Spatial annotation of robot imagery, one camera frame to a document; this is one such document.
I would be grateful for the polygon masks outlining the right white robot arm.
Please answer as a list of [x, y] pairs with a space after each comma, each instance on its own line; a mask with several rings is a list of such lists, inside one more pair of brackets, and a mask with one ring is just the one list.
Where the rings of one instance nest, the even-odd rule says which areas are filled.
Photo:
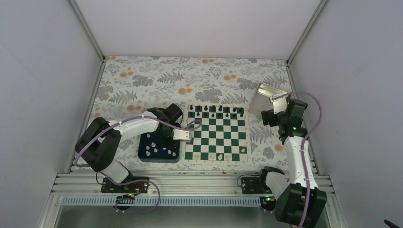
[[264, 167], [259, 174], [258, 189], [270, 193], [275, 199], [277, 221], [299, 228], [314, 228], [327, 202], [309, 166], [308, 131], [302, 127], [307, 103], [288, 97], [274, 97], [273, 108], [262, 111], [264, 125], [277, 126], [279, 138], [285, 149], [289, 177], [282, 170]]

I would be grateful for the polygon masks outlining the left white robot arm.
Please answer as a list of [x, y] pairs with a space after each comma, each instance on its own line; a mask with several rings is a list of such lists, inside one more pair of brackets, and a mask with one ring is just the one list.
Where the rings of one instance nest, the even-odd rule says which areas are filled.
[[78, 160], [84, 159], [85, 167], [100, 172], [111, 179], [113, 186], [120, 192], [132, 187], [130, 171], [115, 159], [120, 142], [144, 133], [159, 137], [162, 146], [177, 147], [179, 141], [190, 139], [190, 130], [182, 128], [177, 120], [182, 116], [176, 104], [167, 108], [150, 108], [142, 114], [120, 121], [107, 121], [97, 117], [85, 130], [74, 147]]

